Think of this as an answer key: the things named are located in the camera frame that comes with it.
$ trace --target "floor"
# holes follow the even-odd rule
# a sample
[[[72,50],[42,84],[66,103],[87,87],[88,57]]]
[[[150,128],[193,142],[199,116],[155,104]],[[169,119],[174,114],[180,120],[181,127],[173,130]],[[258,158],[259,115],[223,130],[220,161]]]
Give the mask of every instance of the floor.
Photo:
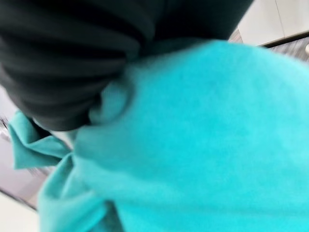
[[[238,29],[233,32],[229,40],[236,43],[242,43],[242,38]],[[308,44],[309,44],[309,37],[294,42],[286,43],[283,45],[279,45],[270,49],[276,53],[291,56],[300,59],[302,61],[305,61],[309,64],[309,55],[305,51],[306,46]]]

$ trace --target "turquoise cloth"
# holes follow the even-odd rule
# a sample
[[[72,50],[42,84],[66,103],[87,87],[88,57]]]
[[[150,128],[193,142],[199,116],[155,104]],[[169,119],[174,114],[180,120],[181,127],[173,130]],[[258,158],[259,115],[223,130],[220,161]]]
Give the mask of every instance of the turquoise cloth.
[[[102,99],[72,152],[11,122],[17,168],[62,158],[42,232],[309,231],[304,64],[204,42],[130,64]]]

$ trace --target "black fabric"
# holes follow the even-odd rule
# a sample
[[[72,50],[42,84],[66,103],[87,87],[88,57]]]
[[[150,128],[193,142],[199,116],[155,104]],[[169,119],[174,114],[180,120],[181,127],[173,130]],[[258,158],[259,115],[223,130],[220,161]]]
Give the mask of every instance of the black fabric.
[[[0,84],[43,127],[69,131],[152,41],[227,39],[251,2],[1,0]]]

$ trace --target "clothing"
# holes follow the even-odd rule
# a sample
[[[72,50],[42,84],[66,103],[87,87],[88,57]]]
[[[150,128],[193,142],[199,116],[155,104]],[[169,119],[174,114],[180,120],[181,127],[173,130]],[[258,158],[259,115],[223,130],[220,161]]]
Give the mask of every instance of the clothing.
[[[44,128],[70,131],[149,43],[227,39],[251,2],[2,0],[0,84]]]
[[[308,231],[308,67],[220,41],[158,53],[101,93],[73,151],[11,122],[17,168],[63,157],[42,231]]]

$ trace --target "dark ribbed fabric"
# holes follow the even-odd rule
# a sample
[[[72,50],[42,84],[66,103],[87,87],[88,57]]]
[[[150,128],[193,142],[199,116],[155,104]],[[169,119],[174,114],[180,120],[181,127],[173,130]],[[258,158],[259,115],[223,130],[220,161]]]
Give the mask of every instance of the dark ribbed fabric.
[[[154,40],[227,39],[252,0],[1,0],[0,84],[53,131],[87,112]]]

